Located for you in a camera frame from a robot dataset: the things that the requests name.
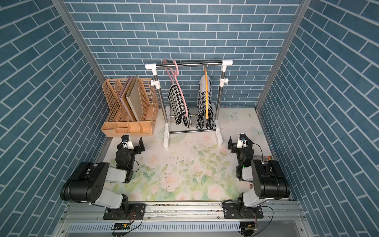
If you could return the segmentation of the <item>orange plastic hanger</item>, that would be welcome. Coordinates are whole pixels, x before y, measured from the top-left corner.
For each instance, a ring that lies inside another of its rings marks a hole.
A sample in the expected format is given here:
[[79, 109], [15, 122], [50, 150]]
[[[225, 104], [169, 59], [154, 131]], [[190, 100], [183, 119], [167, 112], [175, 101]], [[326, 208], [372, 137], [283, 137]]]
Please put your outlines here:
[[205, 76], [205, 99], [206, 99], [206, 103], [205, 103], [205, 106], [206, 106], [206, 119], [208, 120], [209, 118], [209, 107], [208, 107], [208, 102], [209, 102], [209, 98], [208, 98], [208, 75], [207, 75], [207, 66], [204, 67], [204, 76]]

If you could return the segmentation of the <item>pink plastic hanger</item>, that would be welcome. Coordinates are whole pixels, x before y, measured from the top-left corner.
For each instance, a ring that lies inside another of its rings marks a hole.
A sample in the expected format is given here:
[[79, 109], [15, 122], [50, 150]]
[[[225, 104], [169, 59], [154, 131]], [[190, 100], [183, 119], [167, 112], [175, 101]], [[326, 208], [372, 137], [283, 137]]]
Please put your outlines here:
[[181, 87], [178, 83], [178, 80], [177, 80], [177, 76], [179, 75], [179, 68], [178, 68], [178, 64], [175, 60], [172, 60], [173, 64], [175, 65], [175, 68], [176, 68], [176, 71], [173, 72], [173, 70], [170, 68], [170, 71], [172, 73], [172, 75], [169, 73], [168, 69], [166, 68], [166, 71], [167, 71], [167, 74], [169, 75], [169, 78], [171, 79], [172, 83], [174, 83], [172, 77], [175, 79], [175, 82], [176, 82], [176, 85], [178, 87], [178, 90], [180, 92], [180, 95], [181, 95], [181, 98], [182, 98], [182, 101], [184, 103], [184, 108], [185, 108], [185, 117], [188, 117], [188, 108], [187, 108], [187, 105], [186, 105], [186, 101], [185, 101], [185, 98], [184, 98], [184, 95], [183, 95], [183, 92], [181, 90]]

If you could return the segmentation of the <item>houndstooth black white scarf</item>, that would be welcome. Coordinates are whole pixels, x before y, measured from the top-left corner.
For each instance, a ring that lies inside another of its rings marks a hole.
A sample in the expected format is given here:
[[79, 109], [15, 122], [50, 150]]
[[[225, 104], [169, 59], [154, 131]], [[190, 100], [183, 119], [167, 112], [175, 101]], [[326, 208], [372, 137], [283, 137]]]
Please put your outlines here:
[[180, 92], [176, 84], [173, 84], [169, 90], [168, 99], [170, 107], [173, 109], [176, 125], [184, 124], [186, 128], [191, 128], [191, 117], [188, 110], [188, 117], [185, 117], [185, 108]]

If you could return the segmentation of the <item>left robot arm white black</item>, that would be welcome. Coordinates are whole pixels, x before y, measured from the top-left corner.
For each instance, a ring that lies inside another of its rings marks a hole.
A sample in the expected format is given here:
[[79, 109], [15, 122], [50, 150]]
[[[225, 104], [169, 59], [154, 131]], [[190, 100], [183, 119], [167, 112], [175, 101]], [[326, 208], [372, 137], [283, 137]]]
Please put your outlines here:
[[138, 171], [134, 170], [134, 165], [138, 163], [135, 156], [144, 151], [142, 138], [139, 139], [138, 145], [133, 145], [128, 134], [122, 136], [115, 155], [116, 167], [111, 167], [109, 163], [80, 163], [63, 185], [60, 191], [61, 199], [102, 206], [108, 212], [127, 213], [127, 196], [105, 188], [105, 183], [129, 183], [133, 174]]

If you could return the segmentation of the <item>smiley face knit scarf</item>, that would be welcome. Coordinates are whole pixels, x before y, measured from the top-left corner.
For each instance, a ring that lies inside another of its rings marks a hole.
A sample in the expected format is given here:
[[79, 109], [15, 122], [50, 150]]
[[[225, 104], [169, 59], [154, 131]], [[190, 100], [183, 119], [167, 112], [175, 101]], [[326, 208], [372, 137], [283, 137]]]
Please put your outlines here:
[[199, 82], [197, 97], [198, 115], [196, 129], [198, 130], [203, 129], [204, 125], [207, 129], [213, 129], [216, 127], [211, 99], [211, 79], [209, 76], [206, 77], [203, 75]]

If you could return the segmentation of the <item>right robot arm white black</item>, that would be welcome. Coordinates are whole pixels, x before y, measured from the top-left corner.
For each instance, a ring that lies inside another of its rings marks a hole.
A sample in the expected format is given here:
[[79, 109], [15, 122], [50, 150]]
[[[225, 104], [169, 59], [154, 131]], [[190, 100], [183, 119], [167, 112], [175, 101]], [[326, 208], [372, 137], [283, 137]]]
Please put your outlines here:
[[290, 196], [290, 185], [279, 162], [254, 159], [253, 145], [244, 133], [239, 135], [237, 142], [228, 141], [228, 150], [237, 157], [237, 179], [252, 183], [253, 188], [241, 193], [236, 204], [229, 203], [229, 207], [224, 207], [226, 218], [263, 218], [263, 203]]

